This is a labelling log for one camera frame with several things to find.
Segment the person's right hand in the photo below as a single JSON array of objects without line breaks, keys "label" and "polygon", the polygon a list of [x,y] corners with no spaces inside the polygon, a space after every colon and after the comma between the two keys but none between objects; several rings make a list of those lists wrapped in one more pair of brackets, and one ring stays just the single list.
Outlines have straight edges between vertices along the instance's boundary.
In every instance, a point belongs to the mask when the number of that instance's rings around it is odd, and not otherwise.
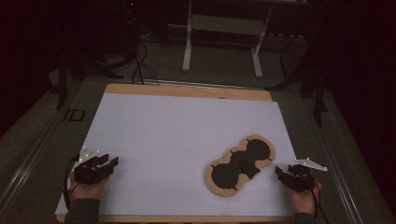
[{"label": "person's right hand", "polygon": [[313,191],[298,192],[284,185],[285,191],[289,194],[290,204],[295,213],[308,213],[314,215],[320,201],[322,184],[318,181]]}]

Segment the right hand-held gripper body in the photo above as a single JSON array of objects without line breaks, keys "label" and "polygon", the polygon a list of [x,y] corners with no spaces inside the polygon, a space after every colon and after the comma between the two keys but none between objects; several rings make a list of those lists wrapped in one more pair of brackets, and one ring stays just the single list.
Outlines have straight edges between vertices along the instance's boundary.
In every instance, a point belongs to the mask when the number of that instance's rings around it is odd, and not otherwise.
[{"label": "right hand-held gripper body", "polygon": [[326,166],[322,166],[310,160],[309,158],[295,160],[295,164],[301,165],[301,172],[299,174],[292,174],[287,171],[287,174],[289,175],[289,180],[283,184],[298,192],[307,192],[313,190],[316,186],[315,178],[311,175],[312,169],[322,172],[328,171],[328,168]]}]

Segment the black metal stand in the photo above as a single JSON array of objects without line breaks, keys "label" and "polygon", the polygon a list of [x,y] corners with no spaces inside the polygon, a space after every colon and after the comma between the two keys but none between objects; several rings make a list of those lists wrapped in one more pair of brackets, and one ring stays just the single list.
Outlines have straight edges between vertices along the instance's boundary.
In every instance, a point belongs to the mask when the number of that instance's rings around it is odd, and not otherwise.
[{"label": "black metal stand", "polygon": [[294,83],[302,81],[303,84],[299,89],[299,94],[304,98],[311,97],[312,94],[315,94],[313,117],[316,124],[322,127],[321,113],[327,110],[323,102],[326,74],[319,70],[316,56],[314,55],[315,47],[318,46],[320,39],[319,32],[306,35],[304,40],[307,43],[307,47],[296,67],[290,72],[290,75],[285,81],[271,87],[266,87],[266,89],[268,91],[280,91]]},{"label": "black metal stand", "polygon": [[59,54],[58,84],[54,86],[54,92],[58,94],[57,109],[61,109],[67,99],[66,56],[69,54],[77,55],[79,59],[81,59],[84,63],[87,63],[89,66],[93,67],[102,75],[110,78],[120,78],[120,76],[110,72],[108,69],[104,68],[102,65],[95,62],[93,59],[90,59],[88,56],[84,55],[83,53],[74,48],[61,49]]}]

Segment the black floor bracket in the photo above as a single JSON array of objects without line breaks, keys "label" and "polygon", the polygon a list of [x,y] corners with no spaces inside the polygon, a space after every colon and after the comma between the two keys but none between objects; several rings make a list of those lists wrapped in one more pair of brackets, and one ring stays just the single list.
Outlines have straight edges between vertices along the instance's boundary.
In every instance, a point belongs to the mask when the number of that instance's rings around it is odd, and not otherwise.
[{"label": "black floor bracket", "polygon": [[83,121],[86,115],[85,110],[68,109],[64,115],[64,121]]}]

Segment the white metal desk frame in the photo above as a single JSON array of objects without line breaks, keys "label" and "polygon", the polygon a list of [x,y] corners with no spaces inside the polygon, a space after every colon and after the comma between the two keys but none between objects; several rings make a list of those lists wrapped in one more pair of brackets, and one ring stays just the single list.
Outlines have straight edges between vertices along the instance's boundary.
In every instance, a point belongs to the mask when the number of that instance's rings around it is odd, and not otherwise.
[{"label": "white metal desk frame", "polygon": [[189,72],[191,67],[191,34],[193,30],[221,32],[238,35],[255,35],[258,37],[257,44],[250,50],[251,60],[256,78],[262,78],[262,66],[259,53],[262,47],[262,41],[266,35],[269,21],[273,14],[273,8],[269,7],[264,13],[262,21],[254,21],[247,19],[227,18],[219,16],[209,16],[202,14],[194,14],[192,12],[193,0],[189,0],[188,18],[187,18],[187,38],[184,51],[182,70]]}]

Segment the wooden lobed puzzle board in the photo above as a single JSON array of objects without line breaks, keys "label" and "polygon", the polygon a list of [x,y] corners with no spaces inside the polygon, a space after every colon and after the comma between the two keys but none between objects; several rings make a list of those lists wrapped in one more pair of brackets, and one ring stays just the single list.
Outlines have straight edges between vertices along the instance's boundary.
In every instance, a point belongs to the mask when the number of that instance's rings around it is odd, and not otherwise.
[{"label": "wooden lobed puzzle board", "polygon": [[217,196],[233,197],[275,158],[275,147],[268,139],[258,134],[249,135],[206,167],[206,186]]}]

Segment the white table mat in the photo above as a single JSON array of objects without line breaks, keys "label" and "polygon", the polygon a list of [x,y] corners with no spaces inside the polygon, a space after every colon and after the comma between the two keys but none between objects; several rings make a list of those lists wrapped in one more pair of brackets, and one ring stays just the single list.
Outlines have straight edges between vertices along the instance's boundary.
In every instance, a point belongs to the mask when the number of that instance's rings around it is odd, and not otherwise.
[{"label": "white table mat", "polygon": [[[273,144],[273,163],[233,197],[210,192],[206,167],[252,134]],[[292,214],[275,168],[296,156],[275,102],[107,93],[84,145],[120,160],[102,195],[104,216]]]}]

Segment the metal floor rail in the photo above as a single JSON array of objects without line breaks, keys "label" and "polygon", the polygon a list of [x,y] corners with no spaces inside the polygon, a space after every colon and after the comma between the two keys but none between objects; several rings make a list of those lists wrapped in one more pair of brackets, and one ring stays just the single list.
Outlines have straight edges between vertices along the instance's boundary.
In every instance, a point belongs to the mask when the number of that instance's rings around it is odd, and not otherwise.
[{"label": "metal floor rail", "polygon": [[357,144],[343,118],[338,118],[336,105],[326,103],[327,112],[320,112],[321,124],[314,118],[314,100],[303,99],[305,109],[321,143],[321,150],[327,161],[334,188],[342,203],[348,224],[364,224],[359,210],[358,191],[361,175],[365,168]]},{"label": "metal floor rail", "polygon": [[54,120],[46,126],[43,133],[39,135],[38,139],[30,148],[27,158],[22,162],[12,176],[10,182],[7,184],[5,190],[0,194],[0,217],[4,217],[6,215],[7,210],[13,204],[13,201],[23,188],[38,161],[38,157],[42,154],[44,145],[46,145],[50,134],[56,127],[57,123],[58,120]]}]

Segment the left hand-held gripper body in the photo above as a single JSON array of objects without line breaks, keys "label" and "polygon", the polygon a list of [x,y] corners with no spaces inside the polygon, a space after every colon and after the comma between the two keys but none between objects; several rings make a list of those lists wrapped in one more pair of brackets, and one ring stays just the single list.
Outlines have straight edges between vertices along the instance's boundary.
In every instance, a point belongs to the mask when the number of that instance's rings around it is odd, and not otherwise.
[{"label": "left hand-held gripper body", "polygon": [[99,165],[98,159],[103,156],[99,150],[83,146],[78,155],[78,165],[75,167],[75,180],[81,184],[93,185],[113,174],[108,170],[108,162]]}]

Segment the person's left hand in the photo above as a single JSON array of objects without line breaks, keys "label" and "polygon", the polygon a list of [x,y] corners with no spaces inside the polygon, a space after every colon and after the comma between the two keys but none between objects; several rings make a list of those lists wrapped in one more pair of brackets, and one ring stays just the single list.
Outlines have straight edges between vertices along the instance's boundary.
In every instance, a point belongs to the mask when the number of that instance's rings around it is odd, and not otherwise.
[{"label": "person's left hand", "polygon": [[102,195],[102,191],[105,188],[105,185],[108,181],[108,177],[103,179],[102,181],[93,184],[93,185],[85,185],[80,184],[75,180],[75,173],[72,172],[70,175],[70,190],[69,190],[69,200],[74,201],[76,199],[96,199],[99,200]]}]

